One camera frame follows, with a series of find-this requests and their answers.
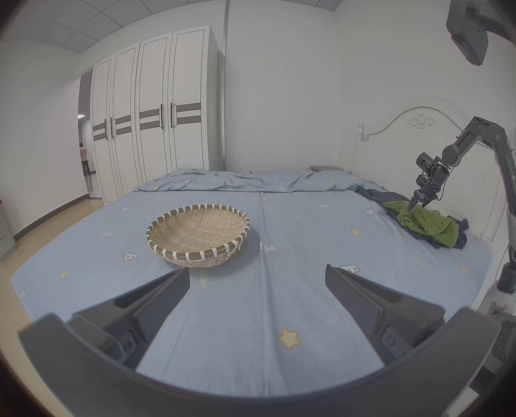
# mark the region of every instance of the white wardrobe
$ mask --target white wardrobe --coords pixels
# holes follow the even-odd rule
[[[206,26],[96,63],[91,118],[105,202],[172,170],[219,170],[217,60]]]

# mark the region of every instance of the wardrobe door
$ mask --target wardrobe door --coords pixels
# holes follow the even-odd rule
[[[141,184],[135,158],[136,137],[132,119],[135,114],[135,75],[138,44],[121,51],[115,58],[111,88],[111,135],[117,182],[124,195]]]
[[[164,176],[172,170],[167,109],[170,42],[171,35],[168,35],[140,45],[136,112],[143,182]]]
[[[173,35],[170,61],[170,146],[177,169],[203,169],[201,82],[204,30]]]
[[[109,89],[109,72],[112,59],[108,58],[94,66],[92,76],[92,97],[90,99],[90,116],[94,140],[94,161],[96,174],[100,181],[102,197],[105,202],[118,198],[112,166],[111,133],[108,116],[107,95]]]

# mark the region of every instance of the green towel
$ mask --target green towel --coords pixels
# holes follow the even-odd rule
[[[434,240],[452,248],[459,237],[459,225],[452,218],[445,218],[437,210],[427,210],[415,205],[407,212],[408,201],[385,202],[384,206],[396,211],[400,225],[422,236],[433,236]]]

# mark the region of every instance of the white headboard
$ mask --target white headboard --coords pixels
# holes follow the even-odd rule
[[[441,110],[426,106],[410,108],[386,124],[373,127],[363,122],[358,128],[358,146],[353,173],[386,190],[410,197],[420,168],[416,158],[421,152],[432,158],[454,143],[470,119],[457,125]],[[514,144],[516,163],[516,128]],[[506,207],[505,189],[494,151],[476,143],[447,179],[441,201],[430,207],[444,216],[466,218],[472,233],[492,243]]]

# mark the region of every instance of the dark blue cloth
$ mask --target dark blue cloth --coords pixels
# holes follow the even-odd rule
[[[381,205],[387,215],[394,219],[397,224],[399,224],[402,228],[404,228],[411,236],[413,236],[417,240],[428,241],[428,243],[435,247],[445,247],[443,244],[440,244],[434,240],[433,236],[422,236],[420,233],[416,233],[411,231],[408,227],[402,226],[397,220],[398,213],[390,208],[384,206],[385,202],[389,201],[408,201],[408,198],[405,198],[403,195],[395,193],[393,191],[378,191],[374,189],[365,189],[360,185],[356,188],[355,193],[359,193],[359,195],[364,196],[365,198],[371,199],[372,201],[377,202]],[[463,219],[462,221],[458,221],[455,218],[452,218],[459,225],[459,236],[457,237],[457,242],[453,246],[453,248],[463,248],[466,245],[466,233],[465,230],[468,229],[468,221]]]

